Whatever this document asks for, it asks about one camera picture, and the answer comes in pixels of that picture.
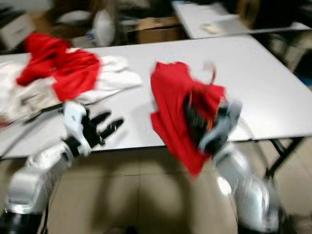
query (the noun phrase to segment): clothing pile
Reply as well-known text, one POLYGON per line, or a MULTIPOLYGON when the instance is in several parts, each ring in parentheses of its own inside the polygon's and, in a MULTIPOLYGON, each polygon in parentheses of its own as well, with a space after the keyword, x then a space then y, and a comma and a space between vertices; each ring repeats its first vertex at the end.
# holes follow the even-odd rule
POLYGON ((33 33, 25 41, 31 59, 27 66, 0 64, 0 125, 28 120, 67 100, 92 104, 141 79, 123 57, 105 56, 70 48, 57 38, 33 33))
POLYGON ((158 111, 151 114, 154 130, 190 174, 197 176, 210 154, 203 155, 194 145, 186 124, 183 102, 186 96, 191 96, 190 105, 211 122, 225 99, 225 88, 192 79, 188 66, 182 62, 157 63, 151 76, 151 86, 158 106, 158 111))

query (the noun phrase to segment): tile floor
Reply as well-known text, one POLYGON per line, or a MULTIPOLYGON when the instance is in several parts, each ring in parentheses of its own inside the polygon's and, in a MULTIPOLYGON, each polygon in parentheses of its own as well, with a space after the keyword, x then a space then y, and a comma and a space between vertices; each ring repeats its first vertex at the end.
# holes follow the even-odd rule
MULTIPOLYGON (((238 146, 263 174, 255 145, 238 146)), ((266 141, 259 146, 272 163, 273 146, 266 141)), ((276 174, 290 214, 312 213, 311 154, 312 138, 276 174)), ((10 175, 22 165, 23 160, 0 163, 1 203, 10 175)), ((109 227, 134 225, 140 234, 235 234, 235 206, 220 192, 218 176, 207 163, 197 179, 190 179, 166 149, 94 154, 60 181, 50 205, 49 233, 103 234, 109 227)))

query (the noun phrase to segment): black cable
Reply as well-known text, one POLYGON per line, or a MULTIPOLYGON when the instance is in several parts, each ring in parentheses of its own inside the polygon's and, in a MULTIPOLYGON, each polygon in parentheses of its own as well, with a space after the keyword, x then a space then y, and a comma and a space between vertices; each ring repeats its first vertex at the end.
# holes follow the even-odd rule
POLYGON ((37 119, 43 113, 50 112, 50 111, 53 111, 53 110, 62 111, 63 110, 63 102, 59 103, 57 105, 54 105, 54 106, 50 106, 50 107, 46 107, 46 108, 41 109, 36 116, 33 116, 32 118, 26 120, 24 122, 24 124, 33 122, 35 119, 37 119))
POLYGON ((48 234, 48 215, 49 215, 49 204, 45 208, 44 222, 40 234, 48 234))

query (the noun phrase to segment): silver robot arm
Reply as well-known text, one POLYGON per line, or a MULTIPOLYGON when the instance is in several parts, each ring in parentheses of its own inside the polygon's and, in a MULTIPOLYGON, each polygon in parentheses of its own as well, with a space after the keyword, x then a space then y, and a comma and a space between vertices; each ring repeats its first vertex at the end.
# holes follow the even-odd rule
POLYGON ((239 102, 221 103, 214 126, 208 132, 205 120, 193 107, 185 105, 184 113, 193 136, 197 134, 193 138, 201 136, 197 142, 199 150, 212 153, 215 167, 231 187, 239 233, 279 233, 281 205, 275 187, 270 180, 256 175, 248 155, 227 142, 230 132, 237 125, 241 109, 239 102))
POLYGON ((28 158, 9 184, 4 213, 0 217, 1 234, 36 234, 43 213, 48 206, 56 183, 64 171, 71 168, 75 158, 88 156, 98 144, 123 123, 122 119, 109 124, 101 132, 97 125, 110 115, 109 112, 89 119, 89 111, 75 102, 64 106, 64 125, 68 137, 46 147, 28 158))

